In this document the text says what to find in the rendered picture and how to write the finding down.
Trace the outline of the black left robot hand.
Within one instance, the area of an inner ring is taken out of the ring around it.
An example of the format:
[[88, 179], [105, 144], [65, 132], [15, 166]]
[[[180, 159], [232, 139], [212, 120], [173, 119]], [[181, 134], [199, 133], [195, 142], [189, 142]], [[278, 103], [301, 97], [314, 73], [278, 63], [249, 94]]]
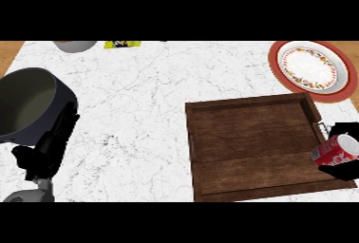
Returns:
[[69, 136], [80, 115], [74, 102], [68, 102], [51, 129], [46, 131], [35, 144], [35, 147], [17, 145], [13, 150], [16, 165], [25, 170], [25, 179], [51, 179], [59, 171], [63, 154], [66, 151]]

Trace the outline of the red soda can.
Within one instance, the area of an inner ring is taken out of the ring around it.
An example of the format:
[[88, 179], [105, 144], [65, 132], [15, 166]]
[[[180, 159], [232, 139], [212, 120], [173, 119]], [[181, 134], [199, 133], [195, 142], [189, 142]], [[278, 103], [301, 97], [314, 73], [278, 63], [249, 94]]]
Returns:
[[332, 136], [311, 152], [317, 166], [335, 166], [359, 159], [359, 141], [348, 134]]

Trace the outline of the brown wooden tray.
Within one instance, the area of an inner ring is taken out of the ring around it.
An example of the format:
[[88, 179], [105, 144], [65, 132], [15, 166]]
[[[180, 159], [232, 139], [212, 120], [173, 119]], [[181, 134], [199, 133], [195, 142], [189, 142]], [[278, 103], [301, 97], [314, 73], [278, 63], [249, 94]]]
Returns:
[[241, 201], [353, 188], [320, 172], [320, 115], [306, 93], [184, 105], [193, 199]]

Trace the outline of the white floral rimmed plate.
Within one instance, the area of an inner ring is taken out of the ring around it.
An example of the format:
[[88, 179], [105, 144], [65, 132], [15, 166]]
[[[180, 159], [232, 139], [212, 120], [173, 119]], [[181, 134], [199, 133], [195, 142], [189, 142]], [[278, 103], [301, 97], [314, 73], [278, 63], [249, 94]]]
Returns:
[[289, 82], [319, 95], [341, 91], [348, 83], [343, 58], [323, 44], [289, 41], [278, 50], [278, 65]]

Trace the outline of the dark grey pot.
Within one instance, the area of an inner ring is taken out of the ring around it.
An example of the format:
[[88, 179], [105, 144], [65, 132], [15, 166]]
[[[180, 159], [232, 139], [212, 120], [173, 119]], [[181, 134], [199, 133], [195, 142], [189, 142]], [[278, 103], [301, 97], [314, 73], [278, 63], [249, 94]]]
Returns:
[[0, 143], [32, 146], [77, 97], [57, 77], [26, 67], [0, 78]]

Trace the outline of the grey bowl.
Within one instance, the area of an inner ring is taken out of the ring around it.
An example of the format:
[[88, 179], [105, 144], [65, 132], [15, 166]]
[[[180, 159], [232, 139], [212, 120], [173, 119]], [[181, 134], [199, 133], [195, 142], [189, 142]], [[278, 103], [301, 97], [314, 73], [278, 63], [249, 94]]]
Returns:
[[54, 41], [53, 44], [65, 53], [78, 53], [90, 49], [96, 41]]

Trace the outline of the yellow packet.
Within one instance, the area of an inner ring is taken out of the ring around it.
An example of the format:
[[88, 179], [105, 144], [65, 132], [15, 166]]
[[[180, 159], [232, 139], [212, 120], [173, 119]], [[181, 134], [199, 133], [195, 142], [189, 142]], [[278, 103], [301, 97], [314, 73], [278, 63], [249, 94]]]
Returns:
[[139, 47], [140, 41], [106, 41], [103, 44], [105, 49], [122, 48], [122, 47]]

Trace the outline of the red round placemat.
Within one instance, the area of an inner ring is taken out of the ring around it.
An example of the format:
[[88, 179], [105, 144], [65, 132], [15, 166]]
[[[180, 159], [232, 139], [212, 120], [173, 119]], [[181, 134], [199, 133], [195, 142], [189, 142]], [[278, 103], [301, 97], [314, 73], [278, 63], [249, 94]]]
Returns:
[[[314, 48], [323, 50], [323, 52], [335, 59], [337, 66], [340, 67], [340, 84], [335, 86], [334, 91], [316, 93], [309, 89], [298, 87], [286, 78], [280, 65], [279, 58], [282, 57], [282, 52], [291, 47], [298, 47], [301, 45], [311, 45]], [[357, 77], [356, 68], [345, 57], [345, 54], [334, 47], [328, 42], [323, 41], [309, 41], [309, 42], [294, 42], [294, 41], [276, 41], [269, 49], [267, 61], [270, 66], [270, 71], [283, 85], [283, 87], [294, 93], [307, 92], [311, 99], [320, 103], [335, 103], [344, 101], [353, 94], [357, 87]]]

